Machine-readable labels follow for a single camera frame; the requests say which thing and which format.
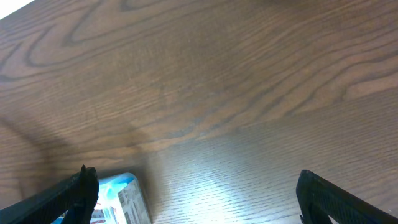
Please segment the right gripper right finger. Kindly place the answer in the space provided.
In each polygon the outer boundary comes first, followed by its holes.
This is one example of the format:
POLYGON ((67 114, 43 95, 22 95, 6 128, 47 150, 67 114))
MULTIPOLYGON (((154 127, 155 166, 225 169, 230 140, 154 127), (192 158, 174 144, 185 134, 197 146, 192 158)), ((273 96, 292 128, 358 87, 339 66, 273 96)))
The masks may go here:
POLYGON ((357 198, 309 170, 302 170, 296 195, 303 224, 397 224, 397 218, 357 198))

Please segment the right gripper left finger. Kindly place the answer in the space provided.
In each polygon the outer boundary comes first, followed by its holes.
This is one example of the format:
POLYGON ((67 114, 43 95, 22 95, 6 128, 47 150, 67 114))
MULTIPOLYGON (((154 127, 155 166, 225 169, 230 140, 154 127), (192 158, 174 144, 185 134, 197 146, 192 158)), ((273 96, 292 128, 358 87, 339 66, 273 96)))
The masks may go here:
POLYGON ((1 223, 89 223, 98 201, 96 169, 81 171, 54 186, 1 210, 1 223))

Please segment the blue Kool Fever box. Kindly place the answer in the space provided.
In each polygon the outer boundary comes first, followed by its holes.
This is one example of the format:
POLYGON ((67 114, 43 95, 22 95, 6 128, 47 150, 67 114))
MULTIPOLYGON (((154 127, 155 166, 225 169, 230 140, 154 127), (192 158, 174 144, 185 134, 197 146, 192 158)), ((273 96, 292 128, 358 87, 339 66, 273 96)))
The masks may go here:
POLYGON ((132 173, 99 181, 99 198, 90 224, 151 224, 138 179, 132 173))

